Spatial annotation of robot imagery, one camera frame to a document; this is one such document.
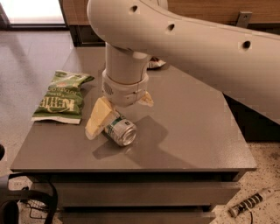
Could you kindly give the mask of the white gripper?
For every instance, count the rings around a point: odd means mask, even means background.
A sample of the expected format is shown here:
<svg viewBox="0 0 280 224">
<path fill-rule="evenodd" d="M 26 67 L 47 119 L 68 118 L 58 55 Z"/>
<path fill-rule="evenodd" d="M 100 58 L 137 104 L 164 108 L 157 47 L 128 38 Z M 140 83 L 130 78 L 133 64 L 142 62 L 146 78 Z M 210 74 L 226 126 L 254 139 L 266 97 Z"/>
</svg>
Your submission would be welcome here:
<svg viewBox="0 0 280 224">
<path fill-rule="evenodd" d="M 97 99 L 91 116 L 85 128 L 86 137 L 89 140 L 99 136 L 104 128 L 114 121 L 116 117 L 115 106 L 128 107 L 138 102 L 141 105 L 152 107 L 154 101 L 147 91 L 148 74 L 135 84 L 120 84 L 112 80 L 106 71 L 102 72 L 102 93 L 103 97 Z"/>
</svg>

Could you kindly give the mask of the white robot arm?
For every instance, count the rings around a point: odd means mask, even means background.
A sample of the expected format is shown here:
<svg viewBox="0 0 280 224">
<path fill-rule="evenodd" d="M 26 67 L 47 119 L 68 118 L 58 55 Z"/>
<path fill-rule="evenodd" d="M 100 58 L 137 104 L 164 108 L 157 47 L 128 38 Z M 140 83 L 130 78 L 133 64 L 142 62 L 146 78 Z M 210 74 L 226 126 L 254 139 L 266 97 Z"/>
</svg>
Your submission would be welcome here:
<svg viewBox="0 0 280 224">
<path fill-rule="evenodd" d="M 280 37 L 181 17 L 150 0 L 88 0 L 106 43 L 104 95 L 128 107 L 144 97 L 150 57 L 164 60 L 280 123 Z"/>
</svg>

